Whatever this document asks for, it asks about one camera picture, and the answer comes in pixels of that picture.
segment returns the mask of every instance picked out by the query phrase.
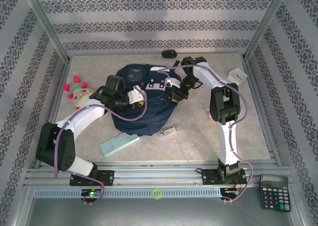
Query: stuffed toy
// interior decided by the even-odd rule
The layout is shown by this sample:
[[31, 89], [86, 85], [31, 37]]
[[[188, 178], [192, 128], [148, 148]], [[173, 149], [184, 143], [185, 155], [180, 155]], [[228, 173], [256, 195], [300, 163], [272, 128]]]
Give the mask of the stuffed toy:
[[77, 109], [81, 108], [94, 93], [93, 90], [87, 87], [88, 84], [86, 82], [82, 83], [77, 75], [73, 77], [73, 83], [63, 85], [64, 91], [70, 92], [68, 98], [73, 100], [73, 104]]

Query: striped wall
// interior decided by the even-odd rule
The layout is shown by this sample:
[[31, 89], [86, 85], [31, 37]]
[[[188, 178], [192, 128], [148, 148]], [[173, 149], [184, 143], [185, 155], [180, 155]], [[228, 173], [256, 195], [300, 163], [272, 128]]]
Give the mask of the striped wall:
[[64, 63], [27, 0], [0, 0], [0, 226], [35, 156]]
[[283, 0], [249, 60], [308, 225], [318, 225], [318, 0]]
[[243, 54], [271, 0], [40, 0], [73, 55]]

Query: navy bag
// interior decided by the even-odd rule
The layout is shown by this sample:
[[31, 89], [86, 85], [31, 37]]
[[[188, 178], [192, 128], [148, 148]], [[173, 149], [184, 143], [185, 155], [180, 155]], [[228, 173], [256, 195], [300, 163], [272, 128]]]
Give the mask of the navy bag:
[[[153, 65], [127, 65], [117, 72], [117, 76], [125, 80], [125, 92], [133, 90], [138, 85], [147, 94], [148, 108], [144, 116], [133, 122], [127, 122], [112, 115], [115, 128], [127, 134], [136, 134], [138, 136], [152, 134], [158, 132], [168, 121], [176, 103], [171, 101], [174, 86], [164, 88], [164, 80], [167, 78], [165, 74], [151, 71]], [[181, 77], [174, 71], [167, 72], [170, 77], [181, 81]], [[144, 110], [144, 106], [134, 110], [126, 107], [116, 107], [114, 112], [125, 118], [136, 118]]]

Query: beige floor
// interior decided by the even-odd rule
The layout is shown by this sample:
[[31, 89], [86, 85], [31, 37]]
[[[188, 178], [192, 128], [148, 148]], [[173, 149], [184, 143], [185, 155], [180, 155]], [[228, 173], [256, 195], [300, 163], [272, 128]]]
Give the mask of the beige floor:
[[[190, 56], [178, 55], [177, 59]], [[202, 54], [220, 77], [226, 79], [227, 73], [234, 68], [242, 68], [239, 54]], [[121, 56], [74, 56], [68, 74], [67, 83], [74, 75], [79, 75], [88, 87], [96, 90], [105, 84], [107, 76], [127, 64], [152, 64], [170, 67], [175, 59], [164, 59], [161, 55], [121, 55]], [[182, 70], [177, 73], [184, 77]], [[246, 159], [269, 159], [263, 132], [247, 81], [239, 86], [240, 92], [248, 101], [250, 113], [247, 119], [237, 126], [238, 154]], [[124, 149], [104, 157], [99, 145], [116, 137], [120, 132], [115, 129], [109, 113], [93, 122], [76, 139], [78, 156], [91, 161], [167, 161], [167, 160], [217, 160], [220, 153], [220, 141], [217, 125], [208, 118], [210, 90], [206, 86], [190, 91], [189, 99], [181, 101], [175, 108], [166, 126], [176, 123], [181, 130], [174, 135], [159, 137], [141, 137], [139, 141]], [[64, 92], [57, 115], [60, 121], [76, 108]], [[241, 115], [244, 113], [241, 101]]]

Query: purple cable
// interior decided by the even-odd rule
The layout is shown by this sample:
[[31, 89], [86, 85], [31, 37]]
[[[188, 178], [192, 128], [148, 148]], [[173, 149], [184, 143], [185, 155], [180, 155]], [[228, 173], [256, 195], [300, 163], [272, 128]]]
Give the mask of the purple cable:
[[243, 115], [243, 117], [242, 117], [241, 119], [235, 121], [234, 123], [232, 123], [232, 124], [230, 125], [230, 137], [229, 137], [229, 140], [230, 140], [230, 147], [231, 147], [231, 150], [232, 150], [233, 154], [234, 154], [239, 160], [245, 162], [246, 164], [248, 164], [248, 165], [250, 166], [250, 168], [251, 168], [251, 174], [250, 174], [250, 177], [249, 177], [249, 179], [248, 179], [246, 185], [244, 186], [243, 190], [242, 190], [234, 199], [227, 201], [227, 202], [234, 202], [235, 200], [237, 200], [237, 199], [245, 192], [245, 190], [247, 189], [247, 186], [249, 185], [249, 183], [250, 183], [250, 181], [251, 181], [251, 179], [252, 179], [252, 177], [253, 177], [253, 175], [254, 175], [254, 167], [253, 167], [253, 165], [252, 165], [250, 162], [248, 162], [247, 160], [244, 160], [244, 159], [240, 158], [240, 157], [236, 154], [236, 152], [234, 151], [233, 146], [232, 146], [232, 127], [233, 127], [235, 124], [238, 124], [238, 123], [240, 123], [241, 121], [243, 121], [243, 120], [245, 119], [245, 117], [247, 116], [247, 113], [248, 113], [248, 104], [247, 104], [247, 101], [246, 101], [246, 99], [244, 98], [244, 96], [243, 96], [240, 92], [238, 92], [235, 88], [233, 88], [232, 86], [228, 85], [227, 83], [222, 82], [222, 81], [213, 73], [213, 71], [212, 71], [210, 68], [208, 68], [208, 67], [200, 66], [200, 65], [184, 65], [184, 66], [175, 66], [175, 67], [170, 67], [170, 68], [166, 68], [166, 69], [161, 69], [160, 71], [163, 72], [163, 71], [165, 71], [165, 70], [173, 70], [173, 69], [184, 68], [184, 67], [198, 67], [198, 68], [205, 69], [205, 70], [208, 71], [219, 83], [223, 84], [223, 85], [226, 86], [227, 88], [229, 88], [229, 89], [231, 89], [232, 91], [234, 91], [235, 93], [237, 93], [237, 94], [241, 97], [241, 99], [243, 100], [243, 102], [244, 102], [244, 105], [245, 105], [245, 114]]
[[[134, 89], [137, 90], [137, 91], [141, 94], [141, 96], [143, 97], [143, 99], [146, 99], [146, 96], [143, 94], [142, 91], [140, 91], [139, 89], [137, 89], [137, 88], [135, 88], [135, 87], [134, 87]], [[64, 125], [61, 127], [61, 129], [60, 129], [60, 131], [59, 131], [59, 133], [58, 133], [58, 135], [57, 135], [57, 137], [56, 137], [55, 149], [54, 149], [54, 178], [55, 178], [55, 179], [58, 178], [58, 174], [59, 174], [59, 173], [58, 173], [58, 152], [59, 152], [59, 142], [60, 142], [60, 138], [61, 138], [62, 132], [63, 132], [63, 130], [66, 128], [66, 126], [67, 126], [68, 124], [70, 124], [70, 122], [74, 119], [74, 117], [76, 117], [79, 113], [81, 113], [81, 112], [83, 112], [83, 111], [89, 109], [90, 107], [100, 107], [100, 108], [104, 108], [104, 109], [106, 109], [108, 112], [110, 112], [111, 114], [115, 115], [116, 117], [118, 117], [118, 118], [120, 118], [120, 119], [122, 119], [122, 120], [125, 120], [125, 121], [132, 122], [132, 121], [136, 121], [136, 120], [138, 120], [138, 119], [141, 119], [141, 118], [143, 117], [143, 115], [145, 114], [145, 112], [146, 112], [146, 110], [147, 110], [147, 101], [145, 100], [145, 108], [144, 108], [143, 112], [141, 113], [141, 115], [139, 115], [139, 116], [136, 117], [136, 118], [124, 118], [124, 117], [118, 115], [117, 113], [115, 113], [114, 111], [110, 110], [109, 108], [107, 108], [107, 107], [105, 107], [105, 106], [102, 106], [102, 105], [98, 105], [98, 104], [91, 104], [91, 105], [89, 105], [89, 106], [87, 106], [87, 107], [81, 108], [81, 109], [79, 109], [78, 111], [76, 111], [76, 112], [64, 123]], [[94, 178], [90, 178], [90, 177], [88, 177], [88, 176], [84, 176], [84, 175], [77, 174], [77, 173], [74, 173], [74, 172], [71, 172], [71, 173], [74, 174], [74, 175], [77, 175], [77, 176], [79, 176], [79, 177], [83, 177], [83, 178], [86, 178], [86, 179], [88, 179], [88, 180], [93, 180], [93, 181], [95, 181], [95, 182], [101, 184], [101, 186], [102, 186], [102, 188], [103, 188], [103, 193], [102, 193], [101, 196], [100, 196], [96, 201], [94, 201], [94, 202], [99, 201], [99, 200], [103, 197], [104, 191], [105, 191], [105, 186], [104, 186], [104, 184], [103, 184], [102, 182], [100, 182], [99, 180], [96, 180], [96, 179], [94, 179]]]

